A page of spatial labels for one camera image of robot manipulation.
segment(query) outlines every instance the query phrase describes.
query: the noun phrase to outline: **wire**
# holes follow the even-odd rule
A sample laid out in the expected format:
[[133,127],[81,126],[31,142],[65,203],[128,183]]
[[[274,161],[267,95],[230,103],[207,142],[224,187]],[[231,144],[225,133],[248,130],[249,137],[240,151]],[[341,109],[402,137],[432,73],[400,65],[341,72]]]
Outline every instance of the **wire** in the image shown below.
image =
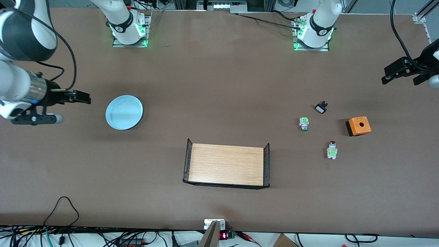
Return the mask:
[[302,242],[300,242],[300,237],[299,237],[299,234],[298,234],[298,233],[296,233],[296,236],[297,236],[297,241],[299,242],[299,245],[300,245],[300,247],[303,247],[303,245],[302,245]]
[[296,18],[289,18],[289,17],[287,17],[286,15],[284,15],[282,12],[277,11],[277,10],[274,10],[274,9],[273,9],[272,12],[274,12],[274,13],[278,13],[278,14],[280,14],[284,19],[287,19],[287,20],[292,21],[292,22],[294,21],[294,19],[300,18],[300,16],[298,16],[298,17],[296,17]]
[[159,232],[157,233],[157,235],[163,239],[163,241],[165,242],[166,247],[168,247],[168,244],[166,243],[166,240],[162,236],[160,236]]
[[396,31],[395,24],[393,23],[393,12],[394,12],[394,9],[395,9],[395,2],[396,2],[396,0],[393,0],[393,1],[392,1],[392,5],[390,6],[390,25],[391,25],[391,27],[392,27],[392,31],[393,31],[393,33],[395,34],[396,38],[398,39],[399,43],[401,44],[401,47],[403,48],[404,53],[406,54],[406,56],[407,56],[409,62],[410,62],[413,66],[415,66],[418,70],[420,70],[420,71],[429,72],[429,73],[434,72],[434,71],[430,71],[430,70],[428,70],[428,69],[421,68],[421,67],[420,67],[420,66],[419,66],[419,65],[418,65],[418,64],[412,59],[412,57],[410,56],[409,51],[407,50],[406,45],[404,44],[403,40],[402,40],[401,37],[399,36],[398,32]]
[[142,245],[149,245],[149,244],[151,244],[152,242],[154,242],[156,238],[157,238],[157,232],[155,232],[155,237],[154,237],[154,239],[153,239],[151,242],[149,242],[149,243],[144,243],[144,244],[142,244]]
[[47,229],[46,229],[46,238],[47,238],[47,241],[48,241],[50,247],[54,247],[54,245],[52,244],[52,241],[49,238],[49,230],[47,230]]
[[72,238],[70,237],[69,232],[67,232],[67,236],[68,236],[68,239],[70,240],[70,244],[72,244],[72,247],[75,247],[75,245],[73,244]]
[[[348,238],[348,236],[353,236],[355,240],[350,240]],[[353,233],[346,233],[345,234],[345,238],[347,241],[351,242],[351,243],[356,243],[358,247],[360,247],[360,243],[374,243],[378,240],[378,235],[377,234],[365,234],[365,236],[374,236],[375,238],[369,241],[363,241],[363,240],[358,240],[358,238],[355,236],[355,234]]]
[[167,7],[169,7],[170,5],[168,5],[168,6],[165,6],[165,7],[163,7],[163,9],[162,9],[162,11],[154,18],[154,20],[152,20],[151,21],[151,23],[149,23],[149,25],[147,25],[147,26],[151,26],[156,20],[157,20],[157,18],[161,15],[161,14],[163,14],[163,12],[165,11],[165,9],[167,8]]
[[70,200],[70,198],[68,198],[67,196],[61,196],[58,201],[55,204],[55,207],[53,208],[52,212],[49,214],[49,216],[44,220],[43,222],[43,226],[46,226],[46,221],[50,218],[50,216],[52,216],[52,214],[55,212],[56,207],[58,206],[58,203],[61,199],[66,198],[68,200],[68,202],[70,203],[70,206],[73,208],[73,210],[76,212],[76,220],[74,220],[72,223],[68,224],[67,227],[73,225],[75,222],[77,222],[79,220],[79,212],[78,210],[75,208],[75,206],[73,206],[72,201]]
[[146,6],[150,6],[153,7],[154,9],[158,9],[157,6],[151,5],[151,4],[145,4],[145,3],[141,3],[139,0],[133,0],[134,2],[140,4],[142,7],[144,7],[145,9],[148,9]]
[[255,243],[255,244],[257,244],[257,245],[259,245],[259,247],[262,247],[258,242],[256,242],[256,241],[254,241],[253,239],[252,240],[250,240],[250,242],[252,242],[252,243]]
[[273,25],[278,25],[278,26],[283,26],[283,27],[288,27],[288,28],[300,30],[299,27],[295,27],[295,26],[288,26],[288,25],[284,25],[284,24],[280,24],[280,23],[270,22],[270,21],[262,20],[262,19],[259,19],[259,18],[256,18],[256,17],[252,17],[252,16],[248,16],[248,15],[239,15],[239,14],[236,14],[236,15],[242,16],[242,17],[246,17],[246,18],[250,18],[250,19],[253,19],[253,20],[257,20],[257,21],[261,21],[261,22],[270,23],[270,24],[273,24]]
[[70,7],[73,7],[73,5],[71,5],[67,0],[64,0],[68,5],[70,5]]
[[41,23],[43,26],[45,26],[46,28],[48,28],[50,31],[52,31],[56,36],[58,36],[58,38],[60,38],[62,40],[62,42],[65,44],[65,46],[67,47],[68,51],[70,52],[70,55],[72,56],[72,61],[73,61],[73,81],[72,84],[66,88],[66,90],[70,90],[73,88],[73,86],[75,85],[76,82],[76,73],[77,73],[77,67],[76,67],[76,59],[75,59],[75,55],[73,54],[73,50],[70,47],[70,45],[67,43],[67,41],[61,36],[61,34],[59,34],[57,31],[55,31],[55,29],[53,29],[51,26],[49,26],[48,24],[46,24],[45,22],[43,22],[42,20],[38,19],[37,17],[35,17],[32,14],[26,13],[22,10],[10,7],[10,8],[6,8],[4,11],[15,11],[18,13],[22,13],[25,14],[27,16],[29,16],[30,18],[35,19],[36,21],[38,21],[39,23]]
[[37,62],[40,65],[43,66],[47,66],[47,67],[51,67],[51,68],[55,68],[55,69],[60,69],[61,73],[59,73],[59,75],[55,76],[54,78],[50,79],[51,81],[54,81],[56,79],[58,79],[60,76],[62,76],[62,74],[64,74],[65,69],[63,67],[60,66],[56,66],[56,65],[51,65],[51,64],[47,64],[47,63],[43,63],[43,62]]

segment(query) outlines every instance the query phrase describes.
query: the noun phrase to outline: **orange box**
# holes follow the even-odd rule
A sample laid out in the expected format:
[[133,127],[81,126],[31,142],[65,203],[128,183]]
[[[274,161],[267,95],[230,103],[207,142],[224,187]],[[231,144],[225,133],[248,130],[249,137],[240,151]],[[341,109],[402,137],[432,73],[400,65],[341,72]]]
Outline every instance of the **orange box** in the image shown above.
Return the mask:
[[371,126],[366,116],[358,116],[346,122],[349,136],[362,135],[372,132]]

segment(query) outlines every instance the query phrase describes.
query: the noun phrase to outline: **light blue plate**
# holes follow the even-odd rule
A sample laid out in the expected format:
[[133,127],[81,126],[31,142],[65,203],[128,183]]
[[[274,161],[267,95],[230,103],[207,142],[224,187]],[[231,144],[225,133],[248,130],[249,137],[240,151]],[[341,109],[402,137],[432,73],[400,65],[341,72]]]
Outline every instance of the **light blue plate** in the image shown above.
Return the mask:
[[105,112],[107,123],[116,130],[127,130],[136,126],[142,115],[142,103],[131,95],[122,95],[113,99]]

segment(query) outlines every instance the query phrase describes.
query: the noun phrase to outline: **wooden tray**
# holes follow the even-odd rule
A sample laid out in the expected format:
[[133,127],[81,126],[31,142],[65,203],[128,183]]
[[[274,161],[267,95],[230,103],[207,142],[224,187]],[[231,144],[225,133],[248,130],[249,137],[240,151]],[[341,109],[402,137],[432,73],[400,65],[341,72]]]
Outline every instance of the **wooden tray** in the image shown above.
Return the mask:
[[262,189],[270,186],[270,144],[265,148],[192,143],[187,140],[183,182]]

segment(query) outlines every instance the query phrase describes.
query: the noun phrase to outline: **red digital display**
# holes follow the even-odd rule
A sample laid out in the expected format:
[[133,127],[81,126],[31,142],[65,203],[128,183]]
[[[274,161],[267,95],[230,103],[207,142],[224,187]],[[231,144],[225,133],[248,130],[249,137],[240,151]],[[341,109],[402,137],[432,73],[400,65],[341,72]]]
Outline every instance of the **red digital display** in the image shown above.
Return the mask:
[[219,233],[218,239],[219,239],[219,240],[226,240],[226,239],[229,239],[229,232],[228,232],[228,231],[221,231],[221,232]]

